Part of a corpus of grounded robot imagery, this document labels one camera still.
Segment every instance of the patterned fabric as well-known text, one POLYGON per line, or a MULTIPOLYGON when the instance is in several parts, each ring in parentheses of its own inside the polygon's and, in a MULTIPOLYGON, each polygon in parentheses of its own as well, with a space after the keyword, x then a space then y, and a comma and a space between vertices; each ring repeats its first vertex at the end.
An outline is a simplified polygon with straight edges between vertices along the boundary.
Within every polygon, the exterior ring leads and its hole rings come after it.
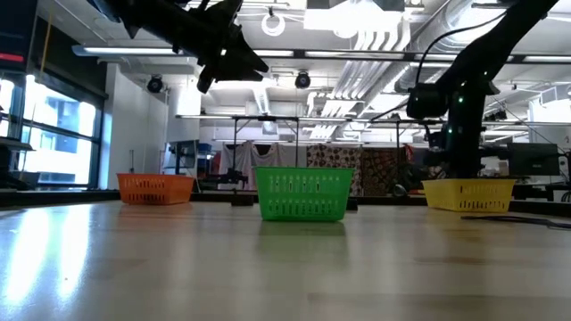
MULTIPOLYGON (((394 148, 366 148, 362 153, 363 195, 386 196, 396 179, 396 154, 394 148)), ((400 150, 401 161, 405 162, 406 152, 400 150)))
POLYGON ((361 196, 361 149, 329 147, 317 144, 308 147, 307 167, 331 169, 355 169, 351 181, 350 196, 361 196))

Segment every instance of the plastic basket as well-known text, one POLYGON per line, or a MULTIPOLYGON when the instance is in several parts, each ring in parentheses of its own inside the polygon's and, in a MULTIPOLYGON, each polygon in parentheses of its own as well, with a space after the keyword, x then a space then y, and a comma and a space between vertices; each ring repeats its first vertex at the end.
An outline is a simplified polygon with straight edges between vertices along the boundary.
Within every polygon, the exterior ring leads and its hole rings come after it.
POLYGON ((178 175, 117 174, 127 204, 169 205, 190 201, 194 178, 178 175))
POLYGON ((353 169, 258 167, 255 171, 264 220, 343 219, 353 169))
POLYGON ((514 179, 423 181, 428 207, 471 212, 507 212, 514 179))

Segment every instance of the robotic arm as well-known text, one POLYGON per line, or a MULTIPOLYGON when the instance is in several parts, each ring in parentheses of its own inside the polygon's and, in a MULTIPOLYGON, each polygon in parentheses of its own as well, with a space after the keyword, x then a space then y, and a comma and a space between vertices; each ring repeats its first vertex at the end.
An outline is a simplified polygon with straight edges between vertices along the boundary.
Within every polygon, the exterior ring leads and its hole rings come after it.
POLYGON ((499 93, 492 80, 517 43, 557 2, 512 1, 505 17, 459 53, 435 84, 419 83, 410 90, 409 117, 442 117, 449 112, 441 132, 439 158, 450 163, 452 177, 477 176, 484 100, 487 95, 499 93))
POLYGON ((207 8, 181 8, 189 0, 87 0, 109 21, 123 23, 134 38, 140 29, 165 40, 175 53, 183 51, 204 66, 198 90, 206 93, 213 81, 261 81, 268 65, 248 46, 241 26, 234 23, 243 0, 223 0, 207 8))

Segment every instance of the green basket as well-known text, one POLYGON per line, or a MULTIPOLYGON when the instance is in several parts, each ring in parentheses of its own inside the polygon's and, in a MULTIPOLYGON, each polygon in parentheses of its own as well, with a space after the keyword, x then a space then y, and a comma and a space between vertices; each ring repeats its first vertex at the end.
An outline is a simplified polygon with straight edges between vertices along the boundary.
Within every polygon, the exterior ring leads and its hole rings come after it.
POLYGON ((255 170, 264 220, 343 219, 353 169, 257 167, 255 170))

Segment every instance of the window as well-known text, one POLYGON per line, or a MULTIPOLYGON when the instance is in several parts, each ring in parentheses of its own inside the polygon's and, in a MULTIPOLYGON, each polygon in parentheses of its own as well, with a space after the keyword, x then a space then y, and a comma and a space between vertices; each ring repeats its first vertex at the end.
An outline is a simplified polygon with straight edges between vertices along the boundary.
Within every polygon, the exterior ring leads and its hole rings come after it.
POLYGON ((0 80, 0 107, 2 107, 3 116, 10 113, 12 108, 12 92, 14 84, 9 80, 0 80))
POLYGON ((8 114, 12 108, 14 84, 9 80, 0 80, 0 136, 8 136, 8 114))
MULTIPOLYGON (((48 84, 59 88, 57 82, 48 84)), ((70 95, 77 93, 66 86, 61 89, 70 95)), ((19 154, 18 170, 39 173, 38 186, 42 188, 96 186, 101 111, 38 84, 32 75, 26 77, 25 92, 20 93, 16 97, 20 102, 20 116, 16 116, 21 123, 19 136, 34 151, 19 154)))
POLYGON ((26 126, 22 142, 28 139, 35 151, 20 157, 19 170, 39 172, 39 183, 89 183, 92 142, 26 126))
POLYGON ((24 119, 63 128, 85 136, 94 135, 95 106, 80 103, 30 78, 26 84, 24 119))

